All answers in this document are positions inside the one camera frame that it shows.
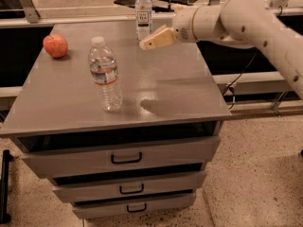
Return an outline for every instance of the clear plastic bottle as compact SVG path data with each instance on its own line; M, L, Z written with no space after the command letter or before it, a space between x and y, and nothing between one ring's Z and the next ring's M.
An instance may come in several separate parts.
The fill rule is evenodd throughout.
M88 64L94 82L98 86L102 108L105 111L119 110L122 105L122 93L116 58L112 49L105 44L103 37L92 38Z
M135 0L136 35L140 42L152 34L152 0Z

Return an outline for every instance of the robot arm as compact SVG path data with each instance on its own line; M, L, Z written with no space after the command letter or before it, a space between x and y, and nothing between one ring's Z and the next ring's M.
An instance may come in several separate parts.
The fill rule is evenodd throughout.
M262 0L227 0L223 6L181 9L172 27L159 28L140 46L154 49L176 41L254 46L303 99L303 37L285 27Z

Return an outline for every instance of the red apple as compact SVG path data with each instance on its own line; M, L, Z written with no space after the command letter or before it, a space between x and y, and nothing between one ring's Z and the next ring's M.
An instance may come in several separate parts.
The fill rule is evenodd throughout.
M68 50L67 40L61 34L50 34L44 38L45 51L53 58L61 58Z

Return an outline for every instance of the gray cabinet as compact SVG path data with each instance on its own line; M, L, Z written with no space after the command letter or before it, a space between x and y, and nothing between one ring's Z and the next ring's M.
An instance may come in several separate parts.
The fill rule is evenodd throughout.
M169 23L155 19L154 28ZM78 218L194 203L229 116L196 44L142 51L134 21L55 25L53 32L69 42L68 55L40 53L0 135ZM86 65L96 34L116 53L117 113L101 109Z

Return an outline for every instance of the bottle cap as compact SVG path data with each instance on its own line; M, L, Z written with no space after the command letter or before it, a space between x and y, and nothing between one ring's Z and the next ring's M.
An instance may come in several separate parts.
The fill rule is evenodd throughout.
M97 36L92 38L92 46L93 47L97 47L97 48L101 48L105 45L105 40L103 37L101 36Z

